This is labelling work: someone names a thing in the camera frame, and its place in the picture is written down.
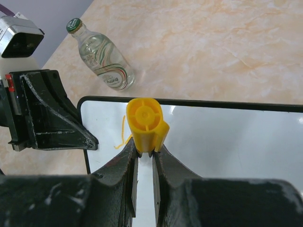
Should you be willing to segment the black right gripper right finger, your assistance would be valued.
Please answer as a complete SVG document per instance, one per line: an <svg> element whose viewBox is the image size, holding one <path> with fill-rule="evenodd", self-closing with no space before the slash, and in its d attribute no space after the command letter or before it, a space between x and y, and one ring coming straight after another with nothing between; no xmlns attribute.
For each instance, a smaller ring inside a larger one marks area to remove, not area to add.
<svg viewBox="0 0 303 227"><path fill-rule="evenodd" d="M277 179L204 178L166 147L153 154L158 227L300 227L303 200Z"/></svg>

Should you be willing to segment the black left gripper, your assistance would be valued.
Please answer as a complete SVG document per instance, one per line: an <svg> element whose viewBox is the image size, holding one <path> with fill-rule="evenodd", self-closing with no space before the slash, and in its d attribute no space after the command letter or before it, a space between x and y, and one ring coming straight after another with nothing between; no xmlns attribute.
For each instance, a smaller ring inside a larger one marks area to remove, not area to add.
<svg viewBox="0 0 303 227"><path fill-rule="evenodd" d="M15 151L98 148L56 70L5 74L0 79L0 125L9 129Z"/></svg>

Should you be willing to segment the white whiteboard black frame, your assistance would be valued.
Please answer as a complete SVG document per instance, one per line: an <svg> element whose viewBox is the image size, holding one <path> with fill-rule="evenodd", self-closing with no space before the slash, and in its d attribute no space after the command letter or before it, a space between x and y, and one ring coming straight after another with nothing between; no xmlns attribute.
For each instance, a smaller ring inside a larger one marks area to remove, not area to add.
<svg viewBox="0 0 303 227"><path fill-rule="evenodd" d="M128 102L101 96L79 101L83 124L99 140L98 150L85 152L88 173L99 170L132 140ZM197 175L284 180L303 198L302 106L167 99L160 104L170 127L163 147ZM133 227L156 226L152 159L138 158Z"/></svg>

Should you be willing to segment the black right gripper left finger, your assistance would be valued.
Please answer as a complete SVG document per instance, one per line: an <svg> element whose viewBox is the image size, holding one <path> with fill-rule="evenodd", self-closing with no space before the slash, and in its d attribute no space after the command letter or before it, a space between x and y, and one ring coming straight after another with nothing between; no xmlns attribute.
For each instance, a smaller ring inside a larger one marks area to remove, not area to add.
<svg viewBox="0 0 303 227"><path fill-rule="evenodd" d="M129 227L136 211L134 141L89 175L2 175L3 227Z"/></svg>

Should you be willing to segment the yellow capped white marker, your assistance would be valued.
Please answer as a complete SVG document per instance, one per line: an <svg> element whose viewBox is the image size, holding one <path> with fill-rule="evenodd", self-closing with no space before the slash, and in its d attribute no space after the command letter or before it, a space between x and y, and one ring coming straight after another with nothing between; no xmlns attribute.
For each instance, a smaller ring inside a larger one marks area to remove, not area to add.
<svg viewBox="0 0 303 227"><path fill-rule="evenodd" d="M159 102L153 98L134 98L127 104L126 117L137 151L159 152L169 132Z"/></svg>

